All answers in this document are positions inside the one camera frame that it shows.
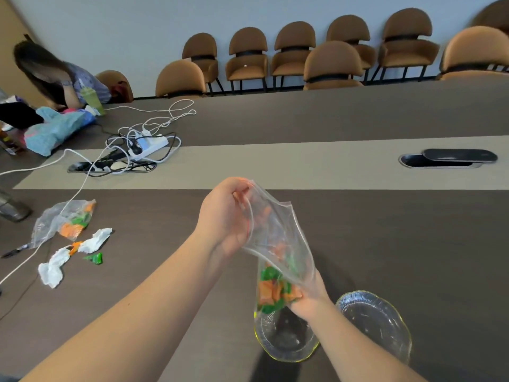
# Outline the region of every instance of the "crumpled white tissue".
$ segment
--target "crumpled white tissue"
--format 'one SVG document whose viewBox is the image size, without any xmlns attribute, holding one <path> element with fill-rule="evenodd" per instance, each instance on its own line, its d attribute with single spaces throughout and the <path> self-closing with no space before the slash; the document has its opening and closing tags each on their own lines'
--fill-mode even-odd
<svg viewBox="0 0 509 382">
<path fill-rule="evenodd" d="M 85 240 L 81 243 L 80 247 L 78 248 L 78 252 L 87 254 L 94 253 L 101 247 L 102 244 L 104 244 L 112 231 L 112 228 L 99 229 L 92 235 L 92 238 L 89 238 L 88 240 Z"/>
<path fill-rule="evenodd" d="M 64 275 L 60 267 L 69 260 L 69 252 L 67 248 L 60 248 L 47 263 L 39 264 L 38 270 L 43 284 L 55 288 L 62 281 Z"/>
</svg>

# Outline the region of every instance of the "skin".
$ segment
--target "skin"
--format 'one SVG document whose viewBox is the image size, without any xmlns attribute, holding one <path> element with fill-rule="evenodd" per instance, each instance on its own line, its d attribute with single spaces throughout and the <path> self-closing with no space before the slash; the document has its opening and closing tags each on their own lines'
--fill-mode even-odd
<svg viewBox="0 0 509 382">
<path fill-rule="evenodd" d="M 59 68 L 45 67 L 39 64 L 27 64 L 27 69 L 38 79 L 47 83 L 62 84 L 63 82 L 71 82 L 69 85 L 62 85 L 64 89 L 64 98 L 68 108 L 83 108 L 76 91 L 72 85 L 72 79 L 67 72 Z M 61 104 L 55 104 L 56 109 L 64 108 Z"/>
<path fill-rule="evenodd" d="M 216 186 L 186 242 L 22 381 L 156 382 L 222 269 L 246 242 L 242 202 L 248 191 L 248 181 L 239 178 Z M 343 382 L 424 381 L 347 321 L 328 298 L 319 273 L 316 278 L 319 292 L 304 295 L 291 308 L 309 321 Z"/>
</svg>

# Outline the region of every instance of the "tabletop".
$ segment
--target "tabletop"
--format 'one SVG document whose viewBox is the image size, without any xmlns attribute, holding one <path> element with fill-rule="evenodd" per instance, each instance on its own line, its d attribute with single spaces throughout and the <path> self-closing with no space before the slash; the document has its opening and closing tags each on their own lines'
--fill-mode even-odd
<svg viewBox="0 0 509 382">
<path fill-rule="evenodd" d="M 88 179 L 80 198 L 96 199 L 98 208 L 84 237 L 115 229 L 104 264 L 73 257 L 58 288 L 36 281 L 0 321 L 0 370 L 26 373 L 125 296 L 193 230 L 210 188 L 240 175 L 292 202 L 332 299 L 364 289 L 398 309 L 413 339 L 410 366 L 424 377 L 508 379 L 508 87 L 479 79 L 196 99 L 196 115 L 164 129 L 183 146 L 154 172 Z M 174 101 L 130 106 L 168 110 Z M 102 128 L 84 129 L 65 146 L 97 156 L 104 131 L 153 116 L 168 112 L 110 110 L 99 118 Z M 399 155 L 429 147 L 486 148 L 499 161 L 436 170 L 398 163 Z M 0 221 L 10 237 L 0 248 L 24 244 L 35 217 L 79 189 L 85 176 L 65 173 L 73 161 L 12 183 L 35 212 L 21 224 Z M 3 284 L 0 316 L 46 251 L 65 244 L 54 238 Z M 24 255 L 2 262 L 0 276 Z M 321 348 L 300 364 L 264 353 L 253 332 L 256 267 L 247 253 L 233 258 L 161 381 L 337 380 Z"/>
</svg>

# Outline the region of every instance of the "woman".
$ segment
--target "woman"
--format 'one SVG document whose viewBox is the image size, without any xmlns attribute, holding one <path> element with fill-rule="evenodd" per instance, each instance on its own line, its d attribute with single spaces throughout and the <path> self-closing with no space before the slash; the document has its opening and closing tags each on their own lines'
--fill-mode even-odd
<svg viewBox="0 0 509 382">
<path fill-rule="evenodd" d="M 14 60 L 35 87 L 54 103 L 55 109 L 83 108 L 83 87 L 95 90 L 101 103 L 108 103 L 111 93 L 87 70 L 59 60 L 51 52 L 31 41 L 14 47 Z"/>
<path fill-rule="evenodd" d="M 239 199 L 248 190 L 239 178 L 216 186 L 186 242 L 22 382 L 158 381 L 223 268 L 247 240 Z M 309 322 L 341 381 L 425 382 L 337 310 L 318 271 L 316 287 L 316 295 L 305 295 L 291 309 Z"/>
</svg>

